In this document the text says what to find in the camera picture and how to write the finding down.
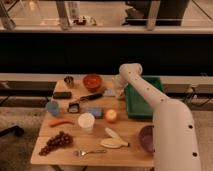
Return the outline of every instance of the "white cup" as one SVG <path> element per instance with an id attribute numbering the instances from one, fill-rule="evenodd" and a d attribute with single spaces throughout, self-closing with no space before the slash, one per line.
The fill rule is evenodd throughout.
<path id="1" fill-rule="evenodd" d="M 95 123 L 95 117 L 91 113 L 81 114 L 78 118 L 78 124 L 88 134 L 92 133 L 93 126 Z"/>

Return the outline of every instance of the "red bowl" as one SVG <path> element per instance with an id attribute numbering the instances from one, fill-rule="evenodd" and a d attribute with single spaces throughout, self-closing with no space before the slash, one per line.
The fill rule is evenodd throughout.
<path id="1" fill-rule="evenodd" d="M 83 78 L 83 84 L 91 93 L 96 92 L 102 84 L 102 78 L 98 74 L 88 74 Z"/>

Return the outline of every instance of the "bunch of grapes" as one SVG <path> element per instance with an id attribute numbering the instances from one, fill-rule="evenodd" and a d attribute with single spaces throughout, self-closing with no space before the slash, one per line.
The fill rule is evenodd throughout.
<path id="1" fill-rule="evenodd" d="M 51 151 L 58 149 L 59 147 L 66 147 L 73 143 L 73 138 L 71 135 L 64 133 L 63 131 L 60 131 L 59 134 L 56 136 L 50 138 L 46 146 L 41 149 L 39 152 L 39 155 L 46 156 Z"/>

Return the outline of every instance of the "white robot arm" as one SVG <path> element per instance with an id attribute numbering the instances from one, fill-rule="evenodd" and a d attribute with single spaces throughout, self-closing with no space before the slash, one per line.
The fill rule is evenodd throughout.
<path id="1" fill-rule="evenodd" d="M 201 171 L 190 109 L 142 79 L 141 73 L 140 64 L 123 64 L 116 78 L 120 85 L 131 84 L 153 108 L 155 171 Z"/>

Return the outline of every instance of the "green bin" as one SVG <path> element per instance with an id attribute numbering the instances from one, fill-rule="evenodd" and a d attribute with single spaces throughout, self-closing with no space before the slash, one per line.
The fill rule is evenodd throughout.
<path id="1" fill-rule="evenodd" d="M 163 92 L 163 85 L 159 77 L 143 76 L 142 78 Z M 132 87 L 132 85 L 127 85 L 124 92 L 126 98 L 126 110 L 129 118 L 152 119 L 153 109 L 134 89 L 134 87 Z"/>

